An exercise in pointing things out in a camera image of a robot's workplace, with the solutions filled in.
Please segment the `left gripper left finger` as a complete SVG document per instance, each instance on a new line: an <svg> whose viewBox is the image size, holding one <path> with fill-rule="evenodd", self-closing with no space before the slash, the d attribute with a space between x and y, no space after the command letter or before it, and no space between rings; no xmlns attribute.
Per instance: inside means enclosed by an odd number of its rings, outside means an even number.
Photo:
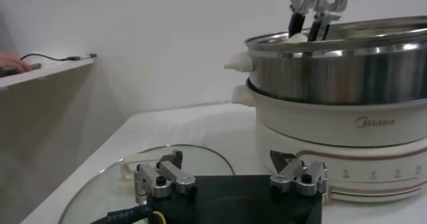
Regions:
<svg viewBox="0 0 427 224"><path fill-rule="evenodd" d="M137 164L133 173L135 202L138 205L147 203L147 198L164 200L178 197L194 198L197 193L196 178L182 171L182 151L173 151L162 156L154 165Z"/></svg>

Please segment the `person's bare hand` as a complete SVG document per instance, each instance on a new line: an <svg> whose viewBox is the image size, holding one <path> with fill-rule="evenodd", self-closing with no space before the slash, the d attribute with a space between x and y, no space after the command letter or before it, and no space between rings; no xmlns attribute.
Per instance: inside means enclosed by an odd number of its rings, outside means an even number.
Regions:
<svg viewBox="0 0 427 224"><path fill-rule="evenodd" d="M1 62L1 67L13 68L18 73L24 73L31 70L30 66L26 64L24 61L6 52L1 52L0 62Z"/></svg>

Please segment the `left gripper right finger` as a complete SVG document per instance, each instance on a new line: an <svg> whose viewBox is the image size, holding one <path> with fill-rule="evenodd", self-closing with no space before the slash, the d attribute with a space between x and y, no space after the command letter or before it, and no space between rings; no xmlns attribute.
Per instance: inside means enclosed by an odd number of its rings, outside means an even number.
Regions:
<svg viewBox="0 0 427 224"><path fill-rule="evenodd" d="M294 154L270 151L276 173L270 176L270 189L275 195L296 191L304 197L319 193L329 197L328 169L321 161L306 165Z"/></svg>

